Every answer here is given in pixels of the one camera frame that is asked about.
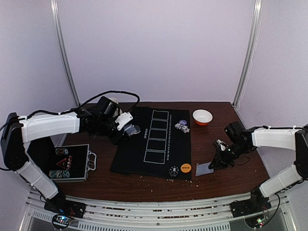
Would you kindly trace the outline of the white poker chip stack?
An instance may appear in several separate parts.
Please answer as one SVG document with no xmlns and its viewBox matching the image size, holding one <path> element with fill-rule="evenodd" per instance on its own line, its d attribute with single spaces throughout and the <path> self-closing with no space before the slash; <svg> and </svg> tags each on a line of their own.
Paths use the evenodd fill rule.
<svg viewBox="0 0 308 231">
<path fill-rule="evenodd" d="M 175 125 L 175 128 L 181 130 L 184 133 L 189 133 L 190 132 L 189 127 L 187 125 L 184 125 L 184 124 L 181 124 L 181 123 L 177 123 Z"/>
</svg>

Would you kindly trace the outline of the orange bowl white inside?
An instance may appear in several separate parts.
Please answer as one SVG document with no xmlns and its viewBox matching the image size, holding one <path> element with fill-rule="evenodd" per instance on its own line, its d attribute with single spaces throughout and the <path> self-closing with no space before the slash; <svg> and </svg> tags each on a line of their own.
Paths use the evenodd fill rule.
<svg viewBox="0 0 308 231">
<path fill-rule="evenodd" d="M 200 126 L 207 126 L 213 119 L 212 114 L 204 109 L 195 110 L 192 116 L 195 123 Z"/>
</svg>

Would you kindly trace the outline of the aluminium corner post right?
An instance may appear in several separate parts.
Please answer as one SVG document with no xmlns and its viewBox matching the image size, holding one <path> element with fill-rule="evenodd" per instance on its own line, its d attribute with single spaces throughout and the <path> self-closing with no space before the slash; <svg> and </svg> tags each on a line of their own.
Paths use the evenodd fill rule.
<svg viewBox="0 0 308 231">
<path fill-rule="evenodd" d="M 239 108 L 240 106 L 240 102 L 242 100 L 242 97 L 244 95 L 244 91 L 246 88 L 246 83 L 248 81 L 249 72 L 250 72 L 250 68 L 252 65 L 252 57 L 253 57 L 253 53 L 254 53 L 254 50 L 257 44 L 257 38 L 259 34 L 262 6 L 263 6 L 262 0 L 255 0 L 250 35 L 249 35 L 249 40 L 248 40 L 247 49 L 246 49 L 246 55 L 244 58 L 244 64 L 242 67 L 236 94 L 233 100 L 233 107 L 235 108 Z"/>
</svg>

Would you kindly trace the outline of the chip stack in case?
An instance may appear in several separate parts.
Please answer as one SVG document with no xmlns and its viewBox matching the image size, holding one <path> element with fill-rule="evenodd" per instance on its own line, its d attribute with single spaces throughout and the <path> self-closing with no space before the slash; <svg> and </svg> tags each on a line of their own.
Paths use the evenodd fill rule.
<svg viewBox="0 0 308 231">
<path fill-rule="evenodd" d="M 49 171 L 49 177 L 51 179 L 68 179 L 70 178 L 70 172 L 68 170 L 51 170 Z"/>
<path fill-rule="evenodd" d="M 66 148 L 56 148 L 55 149 L 55 154 L 58 155 L 58 156 L 69 155 L 69 151 Z"/>
</svg>

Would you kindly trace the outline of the blue small blind button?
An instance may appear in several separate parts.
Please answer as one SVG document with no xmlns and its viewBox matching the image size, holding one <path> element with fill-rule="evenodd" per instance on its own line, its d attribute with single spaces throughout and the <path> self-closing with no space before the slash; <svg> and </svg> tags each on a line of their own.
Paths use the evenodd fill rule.
<svg viewBox="0 0 308 231">
<path fill-rule="evenodd" d="M 179 123 L 180 123 L 181 125 L 184 125 L 184 126 L 187 125 L 187 121 L 186 121 L 186 120 L 180 120 Z"/>
</svg>

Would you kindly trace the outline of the grey playing card deck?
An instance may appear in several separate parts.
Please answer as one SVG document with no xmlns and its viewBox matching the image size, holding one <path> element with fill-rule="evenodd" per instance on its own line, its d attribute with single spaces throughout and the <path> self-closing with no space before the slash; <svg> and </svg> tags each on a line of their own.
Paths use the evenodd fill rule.
<svg viewBox="0 0 308 231">
<path fill-rule="evenodd" d="M 124 132 L 125 132 L 129 137 L 132 136 L 132 135 L 135 135 L 135 134 L 134 134 L 135 129 L 134 129 L 134 125 L 133 125 L 133 124 L 126 124 L 126 125 L 124 125 L 123 129 L 124 129 Z"/>
</svg>

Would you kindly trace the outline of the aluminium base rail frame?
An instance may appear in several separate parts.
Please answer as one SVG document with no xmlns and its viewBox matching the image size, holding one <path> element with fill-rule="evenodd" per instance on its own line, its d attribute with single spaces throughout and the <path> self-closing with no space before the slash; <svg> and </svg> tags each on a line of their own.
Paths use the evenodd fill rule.
<svg viewBox="0 0 308 231">
<path fill-rule="evenodd" d="M 74 218 L 69 231 L 250 231 L 248 221 L 264 215 L 263 231 L 296 231 L 288 198 L 271 197 L 270 209 L 234 217 L 231 203 L 249 194 L 179 202 L 116 202 L 69 196 L 86 204 L 83 218 Z"/>
</svg>

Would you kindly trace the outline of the upper chip stack in case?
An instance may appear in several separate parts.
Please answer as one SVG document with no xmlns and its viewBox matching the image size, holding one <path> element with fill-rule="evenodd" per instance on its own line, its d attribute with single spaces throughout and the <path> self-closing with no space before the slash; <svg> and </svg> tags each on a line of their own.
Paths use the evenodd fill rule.
<svg viewBox="0 0 308 231">
<path fill-rule="evenodd" d="M 69 151 L 66 148 L 56 148 L 55 149 L 55 154 L 58 155 L 58 156 L 69 155 Z"/>
</svg>

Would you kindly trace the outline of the orange big blind button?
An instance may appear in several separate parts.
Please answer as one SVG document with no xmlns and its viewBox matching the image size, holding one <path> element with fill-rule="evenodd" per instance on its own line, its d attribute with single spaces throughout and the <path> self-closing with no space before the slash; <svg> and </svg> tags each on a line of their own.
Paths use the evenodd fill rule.
<svg viewBox="0 0 308 231">
<path fill-rule="evenodd" d="M 182 173 L 190 173 L 192 170 L 192 166 L 188 163 L 182 164 L 180 167 Z"/>
</svg>

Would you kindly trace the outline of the dark green chip stack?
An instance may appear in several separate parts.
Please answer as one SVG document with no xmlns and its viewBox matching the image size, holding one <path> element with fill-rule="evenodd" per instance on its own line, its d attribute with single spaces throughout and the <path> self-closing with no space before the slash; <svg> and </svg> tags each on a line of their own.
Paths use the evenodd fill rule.
<svg viewBox="0 0 308 231">
<path fill-rule="evenodd" d="M 171 166 L 168 169 L 169 175 L 172 178 L 175 178 L 179 174 L 180 169 L 177 166 Z"/>
</svg>

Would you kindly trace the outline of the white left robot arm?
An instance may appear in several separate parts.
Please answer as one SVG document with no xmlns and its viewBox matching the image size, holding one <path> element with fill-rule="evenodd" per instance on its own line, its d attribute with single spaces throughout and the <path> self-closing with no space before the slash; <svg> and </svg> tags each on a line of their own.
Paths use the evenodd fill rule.
<svg viewBox="0 0 308 231">
<path fill-rule="evenodd" d="M 4 164 L 36 188 L 53 209 L 64 214 L 69 210 L 69 202 L 48 176 L 56 158 L 51 137 L 85 132 L 106 136 L 118 145 L 139 133 L 132 120 L 130 112 L 122 112 L 117 103 L 104 96 L 88 109 L 80 106 L 59 113 L 39 110 L 28 116 L 10 113 L 0 139 Z"/>
</svg>

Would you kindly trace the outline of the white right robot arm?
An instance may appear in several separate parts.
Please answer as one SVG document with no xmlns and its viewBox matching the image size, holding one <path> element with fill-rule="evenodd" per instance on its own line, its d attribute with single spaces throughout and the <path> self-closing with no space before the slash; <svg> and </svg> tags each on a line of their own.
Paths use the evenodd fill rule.
<svg viewBox="0 0 308 231">
<path fill-rule="evenodd" d="M 213 142 L 216 153 L 209 169 L 224 169 L 235 165 L 235 160 L 257 148 L 272 157 L 263 157 L 279 169 L 279 173 L 256 186 L 247 200 L 231 203 L 233 216 L 249 215 L 270 208 L 269 198 L 308 179 L 308 127 L 256 126 L 245 128 L 239 121 L 225 127 L 231 144 Z"/>
</svg>

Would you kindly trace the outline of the aluminium poker chip case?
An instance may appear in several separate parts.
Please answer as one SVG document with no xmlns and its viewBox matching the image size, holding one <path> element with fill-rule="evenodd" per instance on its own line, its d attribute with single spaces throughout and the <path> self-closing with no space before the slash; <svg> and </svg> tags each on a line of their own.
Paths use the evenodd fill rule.
<svg viewBox="0 0 308 231">
<path fill-rule="evenodd" d="M 58 156 L 56 148 L 66 148 L 69 155 Z M 90 171 L 96 170 L 97 155 L 88 144 L 55 147 L 53 145 L 30 144 L 27 153 L 41 171 L 49 178 L 51 170 L 68 170 L 70 178 L 51 179 L 55 182 L 82 182 L 88 179 Z"/>
</svg>

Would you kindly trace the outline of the ceramic mug with print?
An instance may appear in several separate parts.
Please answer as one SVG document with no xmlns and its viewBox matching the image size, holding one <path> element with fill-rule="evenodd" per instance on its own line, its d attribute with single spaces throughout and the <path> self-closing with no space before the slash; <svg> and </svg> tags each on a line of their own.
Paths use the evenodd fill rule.
<svg viewBox="0 0 308 231">
<path fill-rule="evenodd" d="M 114 102 L 117 105 L 117 109 L 114 113 L 114 115 L 117 115 L 120 113 L 120 107 L 119 107 L 119 101 L 117 98 L 109 98 L 112 102 Z"/>
</svg>

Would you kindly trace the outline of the aluminium corner post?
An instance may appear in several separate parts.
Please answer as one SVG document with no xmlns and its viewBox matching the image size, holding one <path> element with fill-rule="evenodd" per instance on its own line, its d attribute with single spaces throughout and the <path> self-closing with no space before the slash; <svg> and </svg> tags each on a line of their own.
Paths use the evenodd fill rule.
<svg viewBox="0 0 308 231">
<path fill-rule="evenodd" d="M 68 81 L 68 86 L 73 96 L 74 103 L 76 106 L 79 106 L 80 100 L 77 95 L 77 89 L 75 87 L 75 83 L 72 77 L 71 68 L 69 65 L 69 60 L 68 60 L 65 42 L 64 42 L 64 37 L 63 37 L 63 32 L 62 32 L 62 27 L 61 27 L 60 13 L 59 13 L 59 8 L 58 8 L 58 1 L 51 0 L 50 3 L 51 3 L 51 13 L 52 13 L 52 17 L 53 17 L 53 21 L 55 25 L 55 30 L 56 30 L 56 35 L 57 35 L 58 44 L 60 48 L 60 54 L 61 54 L 61 59 L 62 59 L 63 67 L 64 67 L 65 76 Z"/>
<path fill-rule="evenodd" d="M 253 53 L 254 53 L 254 50 L 257 44 L 257 38 L 259 34 L 262 6 L 263 6 L 262 0 L 255 0 L 250 35 L 249 35 L 249 40 L 248 40 L 247 49 L 246 49 L 246 55 L 244 58 L 244 64 L 242 67 L 236 94 L 233 100 L 233 107 L 235 108 L 239 108 L 240 106 L 240 102 L 242 100 L 242 97 L 244 95 L 244 91 L 246 88 L 246 83 L 248 81 L 249 72 L 250 72 L 250 68 L 252 65 L 252 57 L 253 57 Z"/>
</svg>

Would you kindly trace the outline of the aluminium corner post left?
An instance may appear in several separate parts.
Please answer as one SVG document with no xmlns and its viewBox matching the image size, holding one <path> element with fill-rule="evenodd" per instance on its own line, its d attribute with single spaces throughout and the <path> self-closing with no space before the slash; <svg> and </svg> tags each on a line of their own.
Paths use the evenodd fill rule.
<svg viewBox="0 0 308 231">
<path fill-rule="evenodd" d="M 61 54 L 61 59 L 62 59 L 63 67 L 64 67 L 65 76 L 68 81 L 68 86 L 73 96 L 74 103 L 76 106 L 79 106 L 80 100 L 77 95 L 77 89 L 75 87 L 75 83 L 72 77 L 71 68 L 69 65 L 69 60 L 68 60 L 65 42 L 64 42 L 64 37 L 63 37 L 63 32 L 62 32 L 62 27 L 61 27 L 60 13 L 59 13 L 59 8 L 58 8 L 58 1 L 51 0 L 50 3 L 51 3 L 51 13 L 52 13 L 52 17 L 53 17 L 53 21 L 55 25 L 55 30 L 56 30 L 56 35 L 57 35 L 58 44 L 60 48 L 60 54 Z"/>
</svg>

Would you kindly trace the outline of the black poker mat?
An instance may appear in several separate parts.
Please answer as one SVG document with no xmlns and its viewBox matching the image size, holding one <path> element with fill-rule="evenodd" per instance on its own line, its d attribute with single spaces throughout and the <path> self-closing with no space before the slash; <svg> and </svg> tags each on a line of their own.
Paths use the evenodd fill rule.
<svg viewBox="0 0 308 231">
<path fill-rule="evenodd" d="M 190 112 L 181 109 L 135 107 L 133 124 L 140 133 L 121 143 L 115 153 L 110 171 L 119 174 L 139 174 L 165 179 L 189 180 L 190 173 L 172 178 L 168 169 L 191 162 L 191 133 L 175 128 L 180 120 L 186 120 L 190 129 Z"/>
</svg>

